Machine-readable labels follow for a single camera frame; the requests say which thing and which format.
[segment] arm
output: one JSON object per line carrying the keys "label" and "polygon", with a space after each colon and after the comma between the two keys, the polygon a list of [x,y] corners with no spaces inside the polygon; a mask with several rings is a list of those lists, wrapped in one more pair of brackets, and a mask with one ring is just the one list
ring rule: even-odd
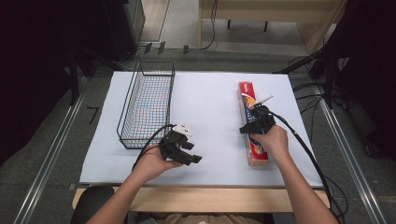
{"label": "arm", "polygon": [[178,166],[181,164],[176,161],[164,161],[158,147],[150,149],[115,194],[87,223],[123,223],[139,189],[150,179]]}
{"label": "arm", "polygon": [[289,154],[285,130],[274,125],[267,134],[250,135],[270,153],[278,166],[298,223],[337,223],[331,211],[311,189]]}

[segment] black equipment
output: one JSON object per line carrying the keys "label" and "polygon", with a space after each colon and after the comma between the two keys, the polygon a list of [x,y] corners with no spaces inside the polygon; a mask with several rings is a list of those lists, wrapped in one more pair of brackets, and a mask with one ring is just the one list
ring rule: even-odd
{"label": "black equipment", "polygon": [[[396,160],[394,77],[396,3],[390,0],[348,1],[326,45],[288,68],[287,74],[316,60],[309,76],[326,75],[325,100],[332,109],[332,88],[342,89],[345,106],[363,137],[367,153]],[[339,60],[346,60],[342,69]]]}
{"label": "black equipment", "polygon": [[190,155],[182,151],[181,148],[190,150],[194,144],[187,142],[189,139],[183,133],[179,133],[172,129],[160,141],[161,155],[163,159],[171,159],[172,161],[180,162],[181,164],[190,165],[190,163],[198,163],[202,157]]}
{"label": "black equipment", "polygon": [[270,113],[267,106],[262,104],[254,105],[250,109],[250,115],[253,117],[252,121],[248,122],[239,129],[243,133],[268,133],[272,126],[276,124],[274,116]]}

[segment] black chair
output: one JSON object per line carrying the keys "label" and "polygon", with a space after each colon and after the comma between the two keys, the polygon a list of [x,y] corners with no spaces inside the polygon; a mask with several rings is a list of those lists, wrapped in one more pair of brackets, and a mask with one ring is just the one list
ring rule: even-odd
{"label": "black chair", "polygon": [[81,197],[79,197],[70,223],[86,223],[113,194],[114,189],[110,186],[93,186],[85,189]]}

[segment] wire basket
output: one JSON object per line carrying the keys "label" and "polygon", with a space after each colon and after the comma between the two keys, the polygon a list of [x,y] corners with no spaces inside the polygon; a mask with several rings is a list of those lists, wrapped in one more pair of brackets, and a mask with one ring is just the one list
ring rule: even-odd
{"label": "wire basket", "polygon": [[[169,124],[174,80],[173,63],[141,62],[136,67],[117,127],[125,148],[142,149],[155,132]],[[158,133],[151,144],[158,144],[168,131]]]}

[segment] cardboard box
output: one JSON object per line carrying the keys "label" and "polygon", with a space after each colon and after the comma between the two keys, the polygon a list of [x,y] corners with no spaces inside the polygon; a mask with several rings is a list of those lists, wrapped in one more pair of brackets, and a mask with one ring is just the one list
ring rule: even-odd
{"label": "cardboard box", "polygon": [[[256,104],[253,83],[250,81],[240,81],[238,85],[238,98],[241,108],[242,126],[247,122],[253,121],[254,117],[250,114],[249,107]],[[260,143],[244,134],[247,145],[247,163],[249,166],[262,166],[268,161],[268,154]]]}

